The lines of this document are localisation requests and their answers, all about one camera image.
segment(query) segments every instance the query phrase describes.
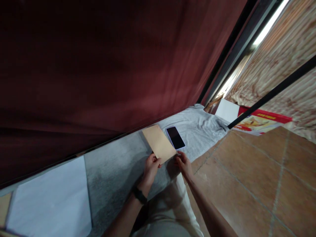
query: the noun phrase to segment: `white card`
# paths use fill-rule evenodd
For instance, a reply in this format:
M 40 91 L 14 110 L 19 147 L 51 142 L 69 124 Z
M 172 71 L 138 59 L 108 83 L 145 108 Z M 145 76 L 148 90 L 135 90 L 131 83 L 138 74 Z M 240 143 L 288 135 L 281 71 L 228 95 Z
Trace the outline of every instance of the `white card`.
M 91 231 L 84 157 L 21 184 L 11 201 L 7 230 L 22 236 L 78 236 Z

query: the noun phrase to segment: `phone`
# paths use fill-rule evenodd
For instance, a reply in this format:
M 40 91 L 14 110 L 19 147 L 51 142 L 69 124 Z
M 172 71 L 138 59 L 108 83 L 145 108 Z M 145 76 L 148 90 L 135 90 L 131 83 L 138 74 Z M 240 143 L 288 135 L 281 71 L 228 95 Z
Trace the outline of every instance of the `phone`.
M 170 127 L 170 128 L 167 128 L 166 130 L 171 140 L 171 143 L 176 150 L 185 147 L 184 141 L 182 140 L 176 127 Z

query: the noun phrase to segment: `curtain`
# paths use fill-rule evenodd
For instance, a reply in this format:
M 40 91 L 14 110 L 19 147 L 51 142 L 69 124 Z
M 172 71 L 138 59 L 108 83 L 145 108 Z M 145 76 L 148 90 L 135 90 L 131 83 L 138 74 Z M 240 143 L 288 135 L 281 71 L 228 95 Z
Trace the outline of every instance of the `curtain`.
M 193 105 L 246 1 L 1 3 L 1 187 Z
M 316 54 L 316 1 L 292 0 L 226 99 L 252 106 Z M 316 143 L 315 69 L 261 109 L 293 118 L 286 128 Z

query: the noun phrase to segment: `light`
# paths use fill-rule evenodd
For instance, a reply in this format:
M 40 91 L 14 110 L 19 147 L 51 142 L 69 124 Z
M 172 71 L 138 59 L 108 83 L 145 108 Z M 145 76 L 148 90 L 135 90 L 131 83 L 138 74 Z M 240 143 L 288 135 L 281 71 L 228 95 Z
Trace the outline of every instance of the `light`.
M 277 8 L 275 13 L 271 17 L 271 19 L 268 21 L 268 23 L 263 28 L 263 30 L 261 31 L 261 33 L 259 34 L 257 39 L 254 41 L 253 45 L 255 47 L 257 47 L 263 41 L 263 39 L 267 36 L 267 34 L 270 31 L 271 27 L 273 26 L 273 24 L 275 23 L 275 21 L 277 20 L 277 18 L 279 17 L 279 15 L 281 14 L 282 10 L 285 8 L 285 6 L 286 6 L 286 4 L 288 2 L 289 2 L 289 0 L 283 0 L 281 5 Z

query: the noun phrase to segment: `watch strap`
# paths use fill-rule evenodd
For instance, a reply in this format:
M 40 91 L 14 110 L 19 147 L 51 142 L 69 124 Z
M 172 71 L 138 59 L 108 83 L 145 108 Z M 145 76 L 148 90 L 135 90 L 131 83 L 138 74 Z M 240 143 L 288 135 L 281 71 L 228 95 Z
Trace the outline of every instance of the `watch strap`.
M 144 196 L 143 192 L 139 190 L 136 186 L 133 188 L 133 193 L 135 197 L 142 203 L 146 204 L 147 203 L 147 198 Z

